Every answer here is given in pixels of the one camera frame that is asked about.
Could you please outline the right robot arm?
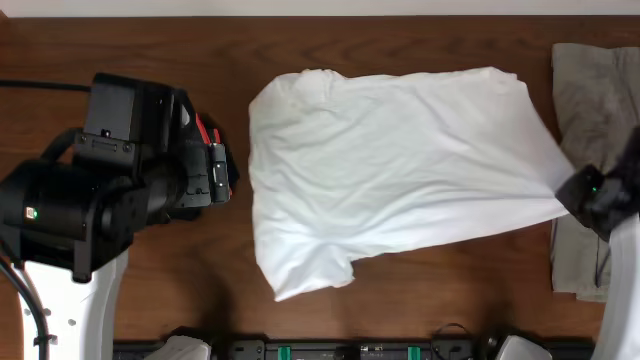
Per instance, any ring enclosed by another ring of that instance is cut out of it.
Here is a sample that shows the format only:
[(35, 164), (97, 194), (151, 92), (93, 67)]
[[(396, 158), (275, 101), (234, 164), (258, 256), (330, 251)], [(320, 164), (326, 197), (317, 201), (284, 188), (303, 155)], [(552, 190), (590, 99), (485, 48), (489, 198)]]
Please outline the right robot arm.
[(555, 193), (584, 227), (609, 243), (611, 277), (593, 360), (639, 357), (639, 129), (614, 168), (588, 165)]

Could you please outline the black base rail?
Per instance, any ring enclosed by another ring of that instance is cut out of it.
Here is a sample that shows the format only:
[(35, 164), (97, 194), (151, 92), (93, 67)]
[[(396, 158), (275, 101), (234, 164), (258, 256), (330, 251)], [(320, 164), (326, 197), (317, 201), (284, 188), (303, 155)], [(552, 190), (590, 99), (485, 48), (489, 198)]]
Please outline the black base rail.
[(367, 360), (589, 359), (595, 343), (580, 337), (540, 338), (514, 328), (475, 335), (448, 323), (427, 338), (271, 339), (258, 334), (206, 334), (181, 327), (158, 341), (117, 341), (113, 360)]

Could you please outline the beige folded trousers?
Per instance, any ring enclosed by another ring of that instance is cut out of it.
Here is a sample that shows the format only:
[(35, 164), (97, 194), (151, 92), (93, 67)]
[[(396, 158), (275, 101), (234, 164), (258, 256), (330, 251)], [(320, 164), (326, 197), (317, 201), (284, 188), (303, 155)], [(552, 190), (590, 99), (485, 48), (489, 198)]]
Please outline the beige folded trousers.
[[(611, 170), (639, 125), (639, 49), (557, 43), (552, 68), (562, 151), (576, 169)], [(553, 290), (604, 303), (608, 243), (568, 215), (554, 222), (551, 245)]]

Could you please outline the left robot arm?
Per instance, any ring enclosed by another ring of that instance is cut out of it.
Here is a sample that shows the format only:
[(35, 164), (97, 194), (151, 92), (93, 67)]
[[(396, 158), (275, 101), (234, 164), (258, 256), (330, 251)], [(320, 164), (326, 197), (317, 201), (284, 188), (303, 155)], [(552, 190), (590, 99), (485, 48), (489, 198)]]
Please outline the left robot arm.
[(195, 220), (237, 180), (185, 91), (104, 73), (87, 91), (84, 125), (1, 183), (1, 269), (21, 298), (28, 359), (111, 358), (136, 233)]

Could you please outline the white t-shirt with print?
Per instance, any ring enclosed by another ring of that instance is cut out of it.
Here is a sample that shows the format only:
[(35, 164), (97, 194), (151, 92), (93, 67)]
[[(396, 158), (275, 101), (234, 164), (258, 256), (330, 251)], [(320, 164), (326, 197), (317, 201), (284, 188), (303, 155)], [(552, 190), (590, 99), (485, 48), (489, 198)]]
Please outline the white t-shirt with print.
[(526, 84), (493, 67), (284, 74), (249, 118), (255, 256), (278, 301), (348, 285), (363, 258), (565, 214), (573, 166)]

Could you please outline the black shorts red grey waistband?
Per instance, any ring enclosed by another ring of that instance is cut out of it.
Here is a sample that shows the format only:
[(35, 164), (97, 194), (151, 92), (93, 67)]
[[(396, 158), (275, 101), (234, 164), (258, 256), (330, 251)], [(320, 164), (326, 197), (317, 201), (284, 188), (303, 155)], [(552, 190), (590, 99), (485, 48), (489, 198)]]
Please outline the black shorts red grey waistband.
[(231, 199), (240, 179), (239, 170), (231, 151), (224, 143), (221, 130), (201, 114), (196, 115), (196, 125), (208, 150), (212, 202), (226, 203)]

